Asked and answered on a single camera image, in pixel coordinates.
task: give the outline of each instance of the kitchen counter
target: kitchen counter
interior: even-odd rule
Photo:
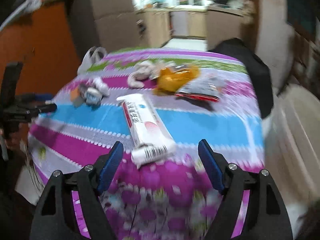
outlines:
[[[180,6],[172,6],[166,8],[146,8],[137,10],[136,13],[144,13],[144,12],[206,12],[207,9],[205,6],[190,6],[190,7],[180,7]]]
[[[233,8],[223,8],[215,5],[209,6],[171,6],[166,8],[145,8],[137,10],[136,13],[144,13],[144,12],[207,12],[207,11],[219,11],[226,12],[235,15],[242,16],[241,9],[233,9]]]
[[[231,13],[239,16],[243,16],[241,9],[233,9],[233,8],[223,8],[215,5],[209,5],[206,8],[207,11],[219,11],[219,12],[226,12]]]

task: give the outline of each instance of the kitchen cabinet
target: kitchen cabinet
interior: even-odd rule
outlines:
[[[188,36],[206,37],[204,12],[188,12]]]
[[[146,26],[140,46],[158,48],[170,40],[168,12],[148,11],[138,14],[137,18],[142,19]]]
[[[24,66],[16,94],[55,95],[76,77],[81,64],[69,30],[63,1],[45,5],[6,26],[0,35],[0,83],[6,65]]]
[[[230,8],[225,10],[208,10],[206,15],[208,50],[214,49],[222,41],[241,38],[243,16],[239,10]]]
[[[172,12],[171,21],[173,36],[188,36],[188,12]]]

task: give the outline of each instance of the snack bag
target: snack bag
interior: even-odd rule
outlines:
[[[169,64],[166,68],[160,70],[155,93],[157,94],[159,91],[174,93],[181,86],[196,78],[199,73],[197,66]]]
[[[223,86],[224,81],[217,78],[216,75],[206,74],[183,85],[175,95],[195,100],[218,102]]]

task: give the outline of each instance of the tablecloth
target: tablecloth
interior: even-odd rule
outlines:
[[[225,81],[219,103],[197,104],[175,96],[156,96],[155,84],[129,89],[127,77],[143,60],[201,66],[201,74],[215,73]],[[110,96],[99,108],[74,108],[70,91],[81,82],[100,76]],[[149,97],[164,125],[177,143],[174,156],[142,166],[131,161],[132,142],[122,108],[116,98],[131,93]],[[208,179],[197,154],[197,143],[206,139],[228,162],[246,171],[264,166],[261,119],[257,100],[244,65],[229,56],[173,49],[139,49],[110,53],[99,65],[77,76],[54,99],[58,109],[42,114],[30,129],[29,149],[44,181],[59,169],[75,172],[107,154],[116,141],[124,156],[110,188],[100,201],[119,240],[202,239],[215,217],[221,196]],[[73,192],[81,234],[90,237],[79,196]],[[241,233],[248,192],[244,193],[233,237]]]

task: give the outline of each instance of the metal screw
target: metal screw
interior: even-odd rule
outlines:
[[[92,171],[93,170],[93,166],[91,164],[87,165],[84,167],[85,171]]]
[[[261,171],[261,174],[262,174],[263,176],[268,176],[268,175],[269,175],[269,171],[263,169],[263,170]]]
[[[54,177],[58,177],[60,174],[61,174],[61,171],[59,171],[59,170],[56,170],[56,171],[54,171],[54,172],[52,173],[52,175],[53,175]]]
[[[235,170],[238,168],[237,164],[234,164],[234,163],[230,163],[230,164],[228,165],[228,167],[229,167],[229,169],[232,170],[232,171],[235,171]]]

